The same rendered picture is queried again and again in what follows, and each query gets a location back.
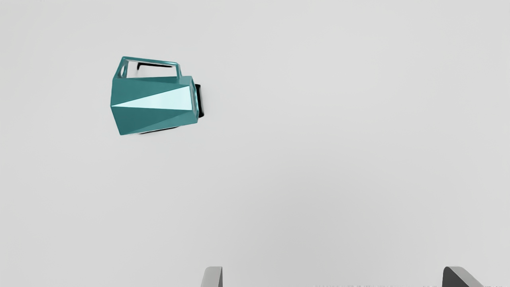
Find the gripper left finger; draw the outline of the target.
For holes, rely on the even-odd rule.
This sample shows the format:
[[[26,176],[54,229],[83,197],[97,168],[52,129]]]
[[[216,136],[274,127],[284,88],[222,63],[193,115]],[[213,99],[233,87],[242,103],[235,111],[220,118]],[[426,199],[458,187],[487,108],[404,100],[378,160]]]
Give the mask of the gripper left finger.
[[[224,287],[221,266],[210,266],[204,271],[200,287]]]

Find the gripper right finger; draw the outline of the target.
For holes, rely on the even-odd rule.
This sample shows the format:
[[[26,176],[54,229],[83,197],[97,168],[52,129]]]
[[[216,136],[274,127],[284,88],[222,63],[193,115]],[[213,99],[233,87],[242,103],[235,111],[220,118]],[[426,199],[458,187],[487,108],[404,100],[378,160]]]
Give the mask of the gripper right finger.
[[[463,267],[445,267],[441,287],[485,287]]]

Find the teal faceted mug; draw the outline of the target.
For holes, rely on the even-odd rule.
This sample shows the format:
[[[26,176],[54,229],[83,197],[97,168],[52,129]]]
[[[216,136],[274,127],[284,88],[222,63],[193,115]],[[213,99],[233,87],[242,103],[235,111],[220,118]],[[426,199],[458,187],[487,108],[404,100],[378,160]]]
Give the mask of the teal faceted mug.
[[[129,63],[137,68],[174,67],[175,76],[128,77]],[[183,76],[171,61],[123,56],[112,79],[110,109],[122,136],[151,133],[196,124],[204,116],[201,86]]]

